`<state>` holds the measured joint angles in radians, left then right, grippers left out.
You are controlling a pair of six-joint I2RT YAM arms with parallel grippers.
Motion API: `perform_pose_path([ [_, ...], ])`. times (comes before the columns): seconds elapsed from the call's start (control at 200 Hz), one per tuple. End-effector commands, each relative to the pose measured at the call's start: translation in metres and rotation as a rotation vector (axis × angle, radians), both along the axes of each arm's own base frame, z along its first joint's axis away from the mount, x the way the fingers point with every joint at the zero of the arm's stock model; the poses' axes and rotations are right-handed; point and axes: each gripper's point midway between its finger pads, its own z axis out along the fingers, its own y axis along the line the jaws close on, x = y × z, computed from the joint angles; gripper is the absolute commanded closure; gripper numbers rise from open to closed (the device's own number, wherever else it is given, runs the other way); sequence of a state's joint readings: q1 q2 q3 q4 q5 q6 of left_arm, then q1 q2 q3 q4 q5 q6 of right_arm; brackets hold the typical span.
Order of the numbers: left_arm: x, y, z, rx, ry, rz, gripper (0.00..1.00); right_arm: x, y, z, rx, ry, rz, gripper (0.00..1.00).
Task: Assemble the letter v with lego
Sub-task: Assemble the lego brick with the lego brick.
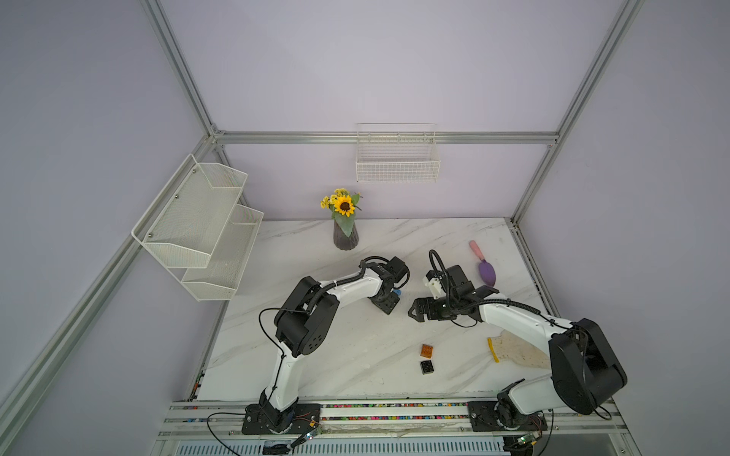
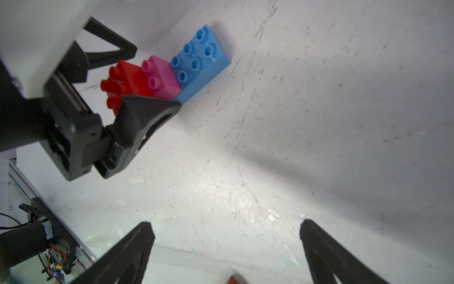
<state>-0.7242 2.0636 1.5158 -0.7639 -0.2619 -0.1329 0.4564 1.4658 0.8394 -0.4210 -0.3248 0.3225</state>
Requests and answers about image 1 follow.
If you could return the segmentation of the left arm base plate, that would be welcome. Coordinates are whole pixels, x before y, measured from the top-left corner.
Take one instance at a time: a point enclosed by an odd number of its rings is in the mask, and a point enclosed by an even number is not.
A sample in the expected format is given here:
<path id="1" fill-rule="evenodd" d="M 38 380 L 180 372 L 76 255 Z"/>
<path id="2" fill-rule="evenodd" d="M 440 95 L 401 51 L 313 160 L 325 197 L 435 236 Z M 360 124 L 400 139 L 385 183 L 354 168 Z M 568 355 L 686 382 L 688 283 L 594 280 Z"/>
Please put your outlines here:
<path id="1" fill-rule="evenodd" d="M 245 408 L 243 435 L 304 434 L 321 421 L 321 404 L 296 402 L 283 412 L 270 404 L 251 404 Z"/>

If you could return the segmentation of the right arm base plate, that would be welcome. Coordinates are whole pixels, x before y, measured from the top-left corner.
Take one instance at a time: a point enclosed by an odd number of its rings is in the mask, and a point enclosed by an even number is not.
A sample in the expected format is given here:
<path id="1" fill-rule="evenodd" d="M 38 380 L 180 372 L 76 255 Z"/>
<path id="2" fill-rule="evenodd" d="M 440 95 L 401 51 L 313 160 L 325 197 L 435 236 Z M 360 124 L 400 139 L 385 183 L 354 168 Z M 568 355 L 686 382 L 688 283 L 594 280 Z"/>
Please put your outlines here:
<path id="1" fill-rule="evenodd" d="M 482 431 L 538 431 L 548 429 L 542 412 L 524 415 L 515 407 L 500 401 L 470 401 L 467 403 L 471 428 Z"/>

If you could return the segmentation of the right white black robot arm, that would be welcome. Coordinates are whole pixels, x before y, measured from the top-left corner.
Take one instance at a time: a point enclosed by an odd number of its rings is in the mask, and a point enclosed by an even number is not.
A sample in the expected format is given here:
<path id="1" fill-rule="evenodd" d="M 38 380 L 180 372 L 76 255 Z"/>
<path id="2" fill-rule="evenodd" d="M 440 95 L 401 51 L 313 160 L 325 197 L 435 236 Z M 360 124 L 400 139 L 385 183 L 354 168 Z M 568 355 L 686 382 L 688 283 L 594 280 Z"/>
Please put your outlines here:
<path id="1" fill-rule="evenodd" d="M 596 322 L 550 317 L 488 285 L 475 288 L 460 266 L 431 270 L 424 283 L 432 295 L 414 301 L 412 319 L 454 322 L 469 317 L 505 330 L 549 357 L 549 374 L 518 380 L 500 391 L 498 410 L 510 418 L 561 407 L 592 414 L 627 385 L 627 374 Z"/>

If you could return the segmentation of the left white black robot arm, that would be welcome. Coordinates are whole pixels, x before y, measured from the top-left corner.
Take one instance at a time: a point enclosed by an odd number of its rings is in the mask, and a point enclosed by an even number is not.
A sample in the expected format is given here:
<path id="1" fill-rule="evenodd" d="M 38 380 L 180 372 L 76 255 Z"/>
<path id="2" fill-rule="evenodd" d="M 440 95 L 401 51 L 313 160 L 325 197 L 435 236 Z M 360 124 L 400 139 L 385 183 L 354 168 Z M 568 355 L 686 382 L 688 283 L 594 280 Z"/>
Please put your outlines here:
<path id="1" fill-rule="evenodd" d="M 286 412 L 300 398 L 304 358 L 323 344 L 338 310 L 366 299 L 389 315 L 400 301 L 400 289 L 410 279 L 406 263 L 394 256 L 369 256 L 347 277 L 318 281 L 304 277 L 283 306 L 274 308 L 275 334 L 268 339 L 279 351 L 269 385 L 260 406 Z"/>

